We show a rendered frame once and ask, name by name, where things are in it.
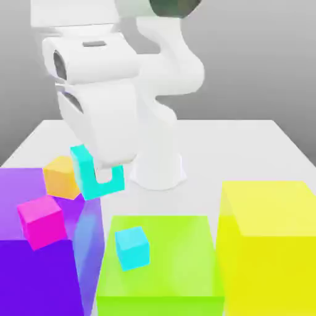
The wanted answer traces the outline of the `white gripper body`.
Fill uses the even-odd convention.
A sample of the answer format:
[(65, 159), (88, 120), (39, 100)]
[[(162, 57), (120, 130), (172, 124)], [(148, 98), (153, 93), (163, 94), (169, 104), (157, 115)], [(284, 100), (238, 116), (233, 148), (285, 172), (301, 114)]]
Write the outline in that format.
[(138, 122), (133, 84), (64, 85), (57, 98), (62, 118), (96, 160), (112, 167), (135, 158)]

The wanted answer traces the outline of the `small turquoise cube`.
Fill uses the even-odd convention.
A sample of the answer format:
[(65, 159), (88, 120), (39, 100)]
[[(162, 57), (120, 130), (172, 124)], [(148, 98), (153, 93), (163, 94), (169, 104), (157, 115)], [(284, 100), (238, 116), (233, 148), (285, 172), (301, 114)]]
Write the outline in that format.
[(111, 168), (112, 178), (110, 181), (99, 183), (95, 175), (93, 157), (85, 146), (82, 144), (71, 147), (70, 154), (73, 161), (76, 183), (86, 201), (125, 189), (122, 165)]

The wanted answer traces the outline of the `small orange cube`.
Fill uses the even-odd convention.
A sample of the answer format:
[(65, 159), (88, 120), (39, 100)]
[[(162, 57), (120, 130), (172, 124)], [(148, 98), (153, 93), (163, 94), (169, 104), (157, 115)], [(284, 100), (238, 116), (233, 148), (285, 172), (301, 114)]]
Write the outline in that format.
[(43, 175), (49, 195), (74, 200), (80, 194), (71, 157), (56, 157), (43, 168)]

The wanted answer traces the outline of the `small magenta cube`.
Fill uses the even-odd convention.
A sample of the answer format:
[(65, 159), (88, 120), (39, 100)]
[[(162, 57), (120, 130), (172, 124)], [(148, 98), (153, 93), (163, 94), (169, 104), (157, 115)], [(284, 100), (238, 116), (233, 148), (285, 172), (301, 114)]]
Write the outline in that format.
[(67, 239), (62, 208), (52, 196), (19, 204), (17, 212), (23, 235), (34, 251)]

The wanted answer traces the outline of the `small sky blue cube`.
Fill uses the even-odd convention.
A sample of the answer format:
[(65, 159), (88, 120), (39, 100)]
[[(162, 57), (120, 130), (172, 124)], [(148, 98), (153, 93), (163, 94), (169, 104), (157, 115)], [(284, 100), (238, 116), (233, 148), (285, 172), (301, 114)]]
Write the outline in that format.
[(150, 263), (149, 241), (142, 227), (115, 232), (116, 253), (124, 272)]

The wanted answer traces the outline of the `large lime green box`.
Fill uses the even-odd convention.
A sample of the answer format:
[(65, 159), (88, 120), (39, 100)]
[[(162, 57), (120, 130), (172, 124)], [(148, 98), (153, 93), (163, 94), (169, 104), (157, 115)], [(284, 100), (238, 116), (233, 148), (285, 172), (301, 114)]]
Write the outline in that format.
[[(147, 266), (124, 272), (115, 232), (141, 227)], [(225, 295), (206, 216), (112, 217), (96, 293), (98, 316), (222, 316)]]

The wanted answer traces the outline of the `large purple box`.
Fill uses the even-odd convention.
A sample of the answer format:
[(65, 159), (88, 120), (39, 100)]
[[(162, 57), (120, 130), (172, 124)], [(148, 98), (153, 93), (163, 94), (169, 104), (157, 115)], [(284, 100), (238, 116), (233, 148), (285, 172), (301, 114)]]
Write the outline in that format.
[(100, 200), (52, 196), (67, 239), (34, 251), (17, 206), (45, 195), (40, 168), (0, 168), (0, 316), (91, 316), (104, 253)]

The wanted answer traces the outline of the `large yellow box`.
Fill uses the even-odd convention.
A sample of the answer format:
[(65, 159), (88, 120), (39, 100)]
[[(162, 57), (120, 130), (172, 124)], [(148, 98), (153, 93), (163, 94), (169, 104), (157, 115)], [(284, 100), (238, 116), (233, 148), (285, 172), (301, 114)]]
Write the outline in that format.
[(303, 181), (224, 181), (216, 252), (225, 316), (316, 316), (316, 194)]

